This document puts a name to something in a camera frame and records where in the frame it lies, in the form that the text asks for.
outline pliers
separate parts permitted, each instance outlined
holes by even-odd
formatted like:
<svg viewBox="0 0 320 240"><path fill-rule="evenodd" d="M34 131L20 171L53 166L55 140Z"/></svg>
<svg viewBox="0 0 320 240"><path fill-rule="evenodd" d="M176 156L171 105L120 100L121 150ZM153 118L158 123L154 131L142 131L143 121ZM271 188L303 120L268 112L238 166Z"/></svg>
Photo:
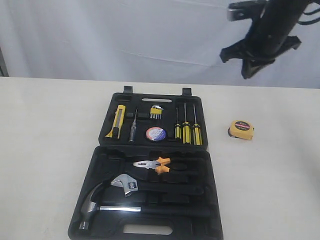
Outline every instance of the pliers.
<svg viewBox="0 0 320 240"><path fill-rule="evenodd" d="M154 169L158 175L162 173L172 174L185 174L185 175L198 175L197 171L177 171L172 170L166 165L171 163L170 158L159 157L157 160L136 161L132 165L138 168Z"/></svg>

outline foam tool tray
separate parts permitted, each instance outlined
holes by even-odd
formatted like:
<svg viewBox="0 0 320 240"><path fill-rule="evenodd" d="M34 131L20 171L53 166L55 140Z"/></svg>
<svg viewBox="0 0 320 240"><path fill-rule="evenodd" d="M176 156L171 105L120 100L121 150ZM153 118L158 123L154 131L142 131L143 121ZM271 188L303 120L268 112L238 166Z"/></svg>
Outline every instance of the foam tool tray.
<svg viewBox="0 0 320 240"><path fill-rule="evenodd" d="M125 106L119 138L106 137L114 119L120 119L118 105ZM163 109L161 119L150 118L152 106ZM202 145L175 138L177 108L182 124L185 106L191 126L195 106ZM135 138L129 142L136 109ZM152 127L164 129L165 138L148 139L146 131ZM111 99L99 143L69 225L70 239L223 239L202 103L190 88L183 88L182 95L152 95L125 86Z"/></svg>

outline table surface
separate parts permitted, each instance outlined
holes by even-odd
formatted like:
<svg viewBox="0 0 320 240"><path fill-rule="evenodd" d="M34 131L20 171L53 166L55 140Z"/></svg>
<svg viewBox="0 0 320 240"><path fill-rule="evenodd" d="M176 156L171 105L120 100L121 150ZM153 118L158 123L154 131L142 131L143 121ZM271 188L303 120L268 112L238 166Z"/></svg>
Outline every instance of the table surface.
<svg viewBox="0 0 320 240"><path fill-rule="evenodd" d="M224 239L320 236L320 90L0 78L2 240L67 240L112 94L202 98ZM231 138L247 120L252 141Z"/></svg>

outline yellow utility knife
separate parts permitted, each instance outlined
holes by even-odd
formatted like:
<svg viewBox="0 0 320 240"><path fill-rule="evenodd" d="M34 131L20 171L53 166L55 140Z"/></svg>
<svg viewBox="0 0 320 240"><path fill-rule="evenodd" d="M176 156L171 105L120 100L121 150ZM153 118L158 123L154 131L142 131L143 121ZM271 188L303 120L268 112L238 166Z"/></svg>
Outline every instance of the yellow utility knife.
<svg viewBox="0 0 320 240"><path fill-rule="evenodd" d="M115 112L115 117L113 120L111 131L107 135L105 135L107 138L120 139L120 132L121 132L121 127L124 123L125 111L126 111L125 105L118 105L118 108Z"/></svg>

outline white curtain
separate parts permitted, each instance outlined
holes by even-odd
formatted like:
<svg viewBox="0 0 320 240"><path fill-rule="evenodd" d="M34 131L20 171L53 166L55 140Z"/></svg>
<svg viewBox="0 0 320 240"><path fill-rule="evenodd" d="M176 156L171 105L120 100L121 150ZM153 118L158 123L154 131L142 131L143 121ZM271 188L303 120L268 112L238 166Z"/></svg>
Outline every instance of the white curtain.
<svg viewBox="0 0 320 240"><path fill-rule="evenodd" d="M12 77L320 87L320 23L252 79L222 48L250 20L228 22L231 0L0 0L0 47Z"/></svg>

